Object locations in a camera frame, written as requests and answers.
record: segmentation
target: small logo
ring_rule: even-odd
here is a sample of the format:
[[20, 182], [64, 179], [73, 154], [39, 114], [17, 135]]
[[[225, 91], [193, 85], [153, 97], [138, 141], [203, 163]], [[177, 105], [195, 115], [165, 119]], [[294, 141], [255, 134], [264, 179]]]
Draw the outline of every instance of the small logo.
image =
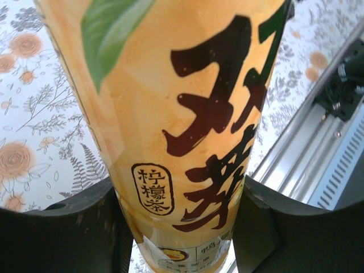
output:
[[172, 177], [168, 169], [153, 163], [131, 168], [140, 204], [155, 215], [168, 215], [175, 208]]
[[181, 262], [189, 257], [187, 252], [179, 249], [166, 249], [164, 247], [160, 247], [159, 249], [161, 249], [161, 251], [174, 262]]

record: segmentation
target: floral tablecloth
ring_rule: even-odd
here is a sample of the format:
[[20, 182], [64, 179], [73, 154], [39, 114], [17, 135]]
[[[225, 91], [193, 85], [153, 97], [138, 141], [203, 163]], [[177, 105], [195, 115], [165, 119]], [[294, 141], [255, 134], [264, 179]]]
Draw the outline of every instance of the floral tablecloth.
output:
[[[296, 5], [248, 173], [268, 153], [363, 15], [363, 0], [304, 0]], [[0, 206], [18, 212], [44, 209], [106, 176], [32, 0], [0, 1]], [[136, 246], [131, 262], [131, 272], [148, 271]]]

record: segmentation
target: white tablecloth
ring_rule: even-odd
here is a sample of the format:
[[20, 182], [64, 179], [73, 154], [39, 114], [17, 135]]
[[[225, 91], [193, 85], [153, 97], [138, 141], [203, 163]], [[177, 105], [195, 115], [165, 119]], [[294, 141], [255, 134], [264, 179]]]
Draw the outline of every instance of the white tablecloth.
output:
[[[248, 173], [363, 15], [363, 0], [297, 4], [283, 35]], [[0, 206], [44, 209], [106, 176], [32, 0], [0, 1]], [[131, 272], [148, 271], [136, 246], [131, 262]]]

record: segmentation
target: green leaf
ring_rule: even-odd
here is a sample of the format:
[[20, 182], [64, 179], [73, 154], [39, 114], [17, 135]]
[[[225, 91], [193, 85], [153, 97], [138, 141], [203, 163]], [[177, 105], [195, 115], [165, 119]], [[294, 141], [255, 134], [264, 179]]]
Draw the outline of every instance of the green leaf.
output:
[[94, 0], [81, 24], [87, 66], [97, 93], [115, 66], [127, 38], [155, 0]]

